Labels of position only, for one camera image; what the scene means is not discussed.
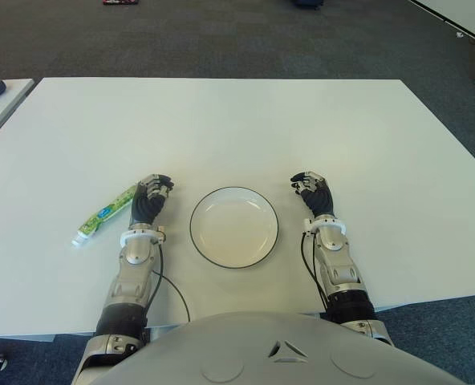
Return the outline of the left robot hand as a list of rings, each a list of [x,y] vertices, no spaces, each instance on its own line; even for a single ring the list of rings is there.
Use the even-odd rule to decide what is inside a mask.
[[[164,208],[174,183],[169,176],[151,174],[136,184],[132,198],[130,226],[137,224],[152,225]]]

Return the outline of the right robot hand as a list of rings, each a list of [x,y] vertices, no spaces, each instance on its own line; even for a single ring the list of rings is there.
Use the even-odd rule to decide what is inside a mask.
[[[290,178],[290,185],[314,217],[335,215],[331,190],[323,176],[315,172],[300,172]]]

